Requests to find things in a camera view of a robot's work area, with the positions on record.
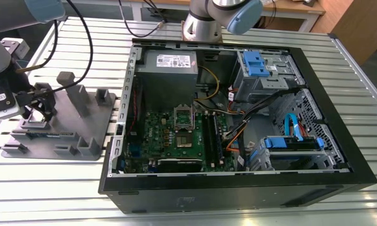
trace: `yellow wire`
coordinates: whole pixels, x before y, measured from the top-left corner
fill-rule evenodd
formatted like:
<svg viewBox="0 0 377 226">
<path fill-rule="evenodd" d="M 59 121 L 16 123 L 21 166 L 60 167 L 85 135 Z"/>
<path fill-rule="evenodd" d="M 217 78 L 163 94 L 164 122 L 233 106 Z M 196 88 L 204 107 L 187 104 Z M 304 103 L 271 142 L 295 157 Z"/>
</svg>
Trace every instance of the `yellow wire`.
<svg viewBox="0 0 377 226">
<path fill-rule="evenodd" d="M 209 74 L 213 76 L 215 80 L 216 80 L 216 90 L 215 90 L 215 93 L 205 97 L 205 98 L 197 98 L 195 100 L 208 100 L 211 98 L 213 98 L 215 95 L 217 95 L 219 91 L 220 91 L 220 81 L 219 81 L 219 77 L 216 77 L 215 73 L 207 68 L 207 67 L 203 67 L 203 66 L 199 66 L 200 68 L 204 68 L 205 71 L 209 72 Z"/>
</svg>

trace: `motherboard chip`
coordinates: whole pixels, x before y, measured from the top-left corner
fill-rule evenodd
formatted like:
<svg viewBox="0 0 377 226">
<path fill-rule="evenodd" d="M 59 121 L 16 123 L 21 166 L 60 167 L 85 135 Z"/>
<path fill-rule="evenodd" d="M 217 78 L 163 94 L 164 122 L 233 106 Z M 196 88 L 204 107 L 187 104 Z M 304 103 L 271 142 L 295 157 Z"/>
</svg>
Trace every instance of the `motherboard chip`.
<svg viewBox="0 0 377 226">
<path fill-rule="evenodd" d="M 192 147 L 193 134 L 188 132 L 176 133 L 176 145 L 177 147 Z"/>
</svg>

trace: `aluminum workbench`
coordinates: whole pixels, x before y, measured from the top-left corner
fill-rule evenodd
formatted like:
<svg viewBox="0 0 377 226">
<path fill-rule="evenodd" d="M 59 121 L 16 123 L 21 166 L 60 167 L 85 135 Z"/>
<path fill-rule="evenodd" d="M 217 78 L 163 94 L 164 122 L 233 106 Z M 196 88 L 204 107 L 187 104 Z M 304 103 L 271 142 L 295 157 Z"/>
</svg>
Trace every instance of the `aluminum workbench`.
<svg viewBox="0 0 377 226">
<path fill-rule="evenodd" d="M 87 18 L 95 44 L 92 70 L 83 84 L 107 88 L 120 97 L 131 39 L 120 20 Z M 131 22 L 136 33 L 147 33 L 156 23 Z M 84 27 L 71 17 L 60 24 L 57 52 L 45 68 L 31 72 L 29 80 L 59 87 L 60 71 L 81 76 L 89 58 Z M 180 40 L 180 25 L 168 24 L 153 34 L 156 39 Z M 53 28 L 31 61 L 48 57 Z M 300 47 L 327 89 L 355 141 L 377 176 L 377 90 L 343 45 L 325 34 L 252 30 L 245 35 L 223 31 L 225 42 Z M 19 118 L 0 121 L 0 146 L 8 141 Z M 115 131 L 109 123 L 109 135 Z M 15 225 L 377 225 L 377 184 L 344 193 L 304 208 L 232 210 L 124 215 L 107 196 L 99 195 L 103 159 L 61 161 L 5 159 L 0 155 L 0 224 Z"/>
</svg>

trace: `black cable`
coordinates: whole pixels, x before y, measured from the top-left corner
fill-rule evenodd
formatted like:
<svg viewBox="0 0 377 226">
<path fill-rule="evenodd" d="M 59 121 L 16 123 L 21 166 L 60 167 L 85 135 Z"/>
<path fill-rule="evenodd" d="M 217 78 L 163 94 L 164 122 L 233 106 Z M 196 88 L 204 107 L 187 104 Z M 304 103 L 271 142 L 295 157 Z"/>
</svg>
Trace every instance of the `black cable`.
<svg viewBox="0 0 377 226">
<path fill-rule="evenodd" d="M 128 30 L 128 32 L 132 34 L 132 36 L 137 37 L 137 38 L 145 38 L 148 37 L 161 26 L 163 24 L 165 23 L 165 21 L 161 21 L 157 26 L 155 27 L 155 29 L 145 35 L 139 35 L 139 34 L 135 34 L 127 24 L 127 20 L 125 20 L 125 16 L 124 16 L 124 12 L 123 12 L 123 6 L 121 6 L 121 0 L 119 0 L 119 7 L 120 7 L 120 13 L 121 13 L 121 17 L 123 17 L 123 20 L 124 20 L 124 25 L 125 25 L 125 28 Z"/>
<path fill-rule="evenodd" d="M 245 171 L 247 166 L 247 154 L 245 154 L 245 147 L 244 147 L 244 133 L 241 133 L 237 137 L 237 145 L 239 145 L 239 154 L 244 159 L 244 165 L 240 167 L 239 171 Z"/>
<path fill-rule="evenodd" d="M 239 131 L 243 128 L 243 126 L 247 125 L 248 121 L 251 120 L 252 118 L 251 115 L 257 113 L 263 108 L 268 107 L 280 96 L 285 94 L 291 94 L 291 93 L 297 93 L 300 90 L 301 90 L 301 87 L 291 88 L 287 90 L 280 90 L 279 92 L 276 92 L 275 94 L 269 95 L 263 100 L 260 100 L 257 103 L 255 103 L 253 106 L 249 108 L 249 110 L 243 115 L 241 120 L 240 120 L 241 123 L 225 134 L 225 136 L 229 136 L 233 132 Z"/>
<path fill-rule="evenodd" d="M 17 69 L 17 70 L 16 70 L 16 73 L 25 73 L 25 72 L 31 72 L 31 71 L 33 71 L 33 70 L 36 70 L 36 69 L 40 69 L 40 68 L 43 68 L 43 67 L 49 63 L 49 61 L 52 60 L 53 55 L 55 55 L 55 52 L 56 52 L 56 49 L 57 49 L 57 42 L 59 42 L 59 23 L 57 23 L 57 20 L 53 20 L 53 25 L 55 25 L 55 43 L 53 43 L 53 48 L 52 48 L 52 52 L 51 52 L 51 54 L 49 54 L 49 57 L 47 58 L 47 60 L 45 60 L 40 65 Z"/>
<path fill-rule="evenodd" d="M 211 101 L 211 103 L 213 104 L 213 106 L 216 107 L 216 109 L 221 110 L 221 108 L 217 106 L 217 104 L 215 103 L 213 99 L 208 99 Z"/>
<path fill-rule="evenodd" d="M 272 3 L 273 3 L 275 8 L 272 10 L 272 15 L 271 15 L 269 20 L 268 20 L 268 25 L 264 28 L 268 28 L 272 25 L 272 23 L 273 23 L 273 21 L 276 19 L 276 15 L 277 15 L 277 4 L 276 4 L 276 1 L 272 0 Z"/>
<path fill-rule="evenodd" d="M 148 1 L 152 3 L 152 5 L 147 2 L 147 0 L 144 0 L 144 2 L 157 11 L 157 14 L 161 16 L 164 22 L 168 23 L 168 20 L 164 14 L 161 13 L 161 11 L 159 10 L 159 8 L 156 7 L 156 4 L 153 3 L 153 1 L 152 0 L 148 0 Z"/>
<path fill-rule="evenodd" d="M 85 79 L 87 74 L 88 74 L 89 69 L 91 69 L 91 66 L 92 66 L 92 61 L 93 61 L 93 43 L 92 43 L 92 37 L 91 37 L 89 28 L 88 28 L 85 19 L 84 19 L 83 15 L 81 15 L 81 13 L 80 13 L 80 11 L 79 11 L 76 5 L 72 3 L 71 0 L 67 0 L 67 2 L 69 3 L 69 5 L 71 5 L 71 7 L 73 8 L 73 10 L 75 10 L 77 16 L 80 17 L 80 20 L 81 20 L 83 25 L 84 25 L 84 28 L 85 28 L 85 32 L 87 32 L 87 36 L 88 36 L 88 41 L 89 41 L 89 61 L 88 61 L 88 66 L 87 66 L 87 69 L 85 69 L 85 72 L 84 72 L 81 78 L 80 78 L 76 82 L 68 84 L 67 86 L 63 86 L 63 87 L 60 87 L 60 88 L 56 88 L 55 90 L 49 90 L 49 91 L 47 91 L 47 92 L 44 92 L 44 93 L 36 94 L 36 95 L 35 95 L 35 98 L 41 97 L 41 96 L 45 96 L 45 95 L 49 95 L 49 94 L 56 93 L 56 92 L 59 92 L 59 91 L 61 91 L 61 90 L 65 90 L 65 89 L 69 88 L 69 87 L 76 86 L 76 85 Z"/>
</svg>

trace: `wire bundle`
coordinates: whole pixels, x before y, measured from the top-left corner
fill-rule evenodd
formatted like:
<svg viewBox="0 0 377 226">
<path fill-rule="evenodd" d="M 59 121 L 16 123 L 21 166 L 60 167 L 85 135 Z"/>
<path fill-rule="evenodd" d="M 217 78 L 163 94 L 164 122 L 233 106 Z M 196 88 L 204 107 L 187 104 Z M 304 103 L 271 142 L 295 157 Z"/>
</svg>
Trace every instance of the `wire bundle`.
<svg viewBox="0 0 377 226">
<path fill-rule="evenodd" d="M 119 0 L 119 7 L 120 7 L 120 13 L 121 13 L 121 17 L 123 17 L 123 20 L 124 20 L 124 25 L 125 25 L 125 28 L 128 30 L 128 32 L 132 34 L 132 36 L 137 37 L 137 38 L 145 38 L 148 37 L 157 29 L 160 29 L 163 26 L 164 26 L 164 23 L 167 22 L 167 18 L 164 17 L 161 11 L 159 10 L 159 8 L 156 7 L 156 4 L 153 3 L 152 0 L 144 0 L 144 2 L 149 5 L 151 8 L 155 9 L 155 11 L 159 13 L 159 15 L 161 16 L 163 18 L 163 21 L 157 24 L 157 26 L 155 27 L 155 29 L 152 29 L 152 31 L 148 33 L 148 34 L 144 34 L 144 35 L 139 35 L 139 34 L 135 34 L 128 26 L 128 23 L 127 23 L 127 20 L 125 20 L 125 16 L 124 16 L 124 12 L 123 12 L 123 6 L 121 6 L 121 0 Z"/>
</svg>

